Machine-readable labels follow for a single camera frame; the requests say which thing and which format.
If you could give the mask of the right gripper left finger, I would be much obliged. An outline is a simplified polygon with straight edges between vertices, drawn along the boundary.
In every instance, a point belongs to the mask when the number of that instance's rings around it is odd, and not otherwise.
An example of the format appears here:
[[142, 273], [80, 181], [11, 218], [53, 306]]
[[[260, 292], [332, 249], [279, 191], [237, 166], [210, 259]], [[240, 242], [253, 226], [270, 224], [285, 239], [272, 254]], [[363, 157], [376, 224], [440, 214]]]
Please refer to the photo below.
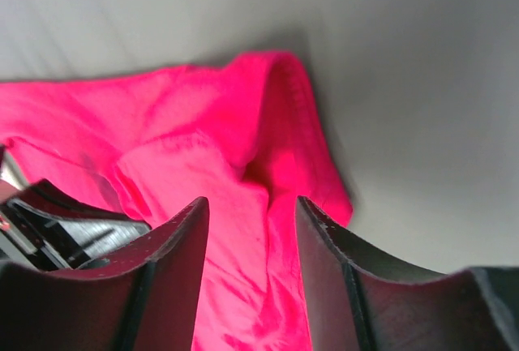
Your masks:
[[209, 206], [173, 219], [82, 269], [1, 264], [4, 350], [188, 350]]

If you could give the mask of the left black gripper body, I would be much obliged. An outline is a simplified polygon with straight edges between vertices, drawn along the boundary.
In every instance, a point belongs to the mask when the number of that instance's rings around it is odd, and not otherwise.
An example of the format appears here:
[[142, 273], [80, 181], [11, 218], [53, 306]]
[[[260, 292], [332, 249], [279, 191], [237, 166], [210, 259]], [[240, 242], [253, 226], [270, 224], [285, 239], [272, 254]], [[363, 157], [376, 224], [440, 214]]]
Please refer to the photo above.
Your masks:
[[1, 259], [52, 272], [104, 265], [149, 233], [144, 221], [81, 203], [49, 180], [24, 188], [1, 180]]

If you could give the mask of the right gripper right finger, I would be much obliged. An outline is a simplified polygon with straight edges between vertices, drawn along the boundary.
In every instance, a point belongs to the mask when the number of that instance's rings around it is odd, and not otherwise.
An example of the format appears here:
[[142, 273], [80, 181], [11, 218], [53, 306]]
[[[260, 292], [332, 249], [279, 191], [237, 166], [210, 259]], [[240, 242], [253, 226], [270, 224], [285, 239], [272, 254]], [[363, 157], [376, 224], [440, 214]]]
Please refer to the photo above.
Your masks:
[[315, 350], [515, 350], [518, 270], [441, 274], [341, 227], [306, 197], [296, 227]]

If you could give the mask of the red t shirt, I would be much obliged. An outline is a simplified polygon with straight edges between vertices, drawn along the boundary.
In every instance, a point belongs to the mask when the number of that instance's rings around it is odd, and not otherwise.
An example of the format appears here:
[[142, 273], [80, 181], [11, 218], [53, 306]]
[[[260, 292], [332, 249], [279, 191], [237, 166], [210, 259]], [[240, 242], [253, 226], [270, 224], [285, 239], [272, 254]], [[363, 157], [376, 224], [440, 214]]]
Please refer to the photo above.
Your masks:
[[295, 203], [341, 225], [353, 208], [311, 82], [286, 52], [222, 68], [1, 86], [1, 141], [30, 182], [157, 227], [209, 201], [192, 347], [308, 350]]

